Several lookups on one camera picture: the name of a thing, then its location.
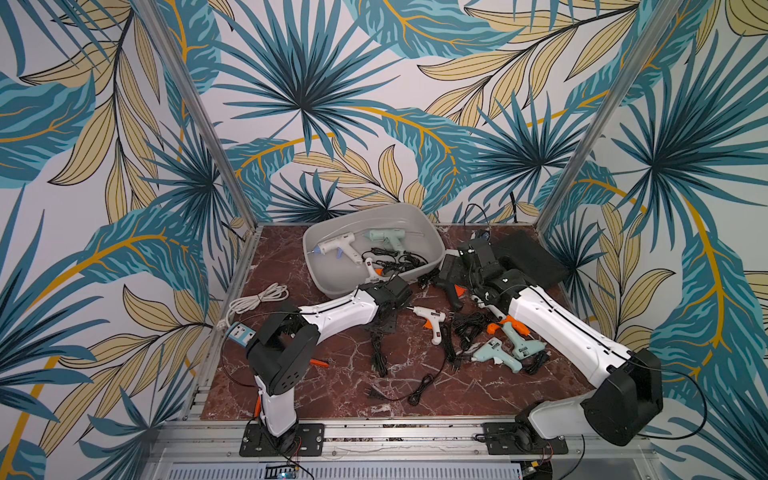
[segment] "metal vent grille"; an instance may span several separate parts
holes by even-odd
[[[517,463],[302,462],[316,480],[521,480]],[[174,465],[167,480],[263,480],[265,464],[187,463]],[[297,472],[297,478],[309,478]]]

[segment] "gray plastic tub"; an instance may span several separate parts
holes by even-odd
[[[371,247],[391,248],[388,243],[372,242],[362,235],[371,228],[402,228],[406,231],[403,247],[428,261],[425,266],[402,273],[400,276],[406,281],[416,280],[431,271],[445,256],[445,245],[435,226],[418,207],[411,204],[385,205],[316,223],[304,232],[304,259],[317,288],[331,299],[346,295],[365,282],[368,277],[366,266],[356,265],[347,255],[336,258],[336,251],[326,255],[307,252],[314,250],[318,242],[348,232],[355,234],[352,247],[360,255]]]

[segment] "red marble tabletop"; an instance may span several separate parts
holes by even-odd
[[[285,283],[290,300],[298,305],[312,305],[328,299],[315,287],[304,263],[301,246],[307,227],[264,227],[253,267],[243,295],[256,295],[273,282]],[[504,235],[512,229],[525,229],[532,236],[532,227],[493,227],[493,234]],[[470,227],[439,227],[446,248],[455,248],[470,234]],[[420,290],[411,285],[412,304],[448,312],[450,306],[442,290],[428,286]],[[559,287],[549,290],[562,305]],[[473,311],[472,302],[463,299],[463,313]],[[264,303],[256,313],[275,310],[279,303]],[[253,312],[236,320],[258,329],[266,316]],[[551,359],[536,375],[514,374],[504,365],[493,362],[466,362],[458,372],[449,366],[434,384],[424,391],[421,402],[411,406],[406,400],[387,402],[369,399],[366,388],[373,385],[384,395],[395,398],[407,395],[419,385],[422,377],[436,373],[443,361],[441,346],[430,342],[432,331],[423,327],[424,319],[409,310],[398,316],[397,332],[385,336],[382,351],[387,357],[389,376],[379,378],[370,362],[370,335],[355,326],[320,343],[313,357],[330,364],[328,369],[310,366],[304,379],[296,385],[296,409],[302,419],[339,417],[390,417],[407,415],[514,415],[538,400],[558,400],[586,393],[591,389],[586,378],[560,353],[550,348]],[[490,336],[482,333],[475,341],[484,342]],[[503,333],[499,338],[510,347]],[[458,349],[458,338],[453,337]],[[208,393],[201,415],[208,420],[249,419],[256,404],[256,390],[231,382],[222,372],[226,368],[238,381],[254,384],[245,352],[234,342],[224,344],[223,363]]]

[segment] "white power cable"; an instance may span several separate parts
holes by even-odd
[[[277,282],[269,285],[266,290],[258,295],[242,296],[241,298],[232,300],[230,302],[227,314],[223,319],[219,320],[216,324],[216,328],[219,330],[226,330],[231,327],[230,319],[238,313],[245,313],[249,310],[253,310],[262,302],[279,302],[288,298],[288,286],[278,285]]]

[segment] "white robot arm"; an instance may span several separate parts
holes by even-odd
[[[315,346],[352,326],[389,321],[410,296],[408,284],[395,276],[384,283],[365,283],[319,305],[296,308],[285,302],[258,333],[240,327],[239,335],[250,339],[246,356],[259,388],[260,419],[281,452],[293,444],[297,425],[293,387],[304,377]],[[283,341],[286,336],[292,337],[289,343]]]

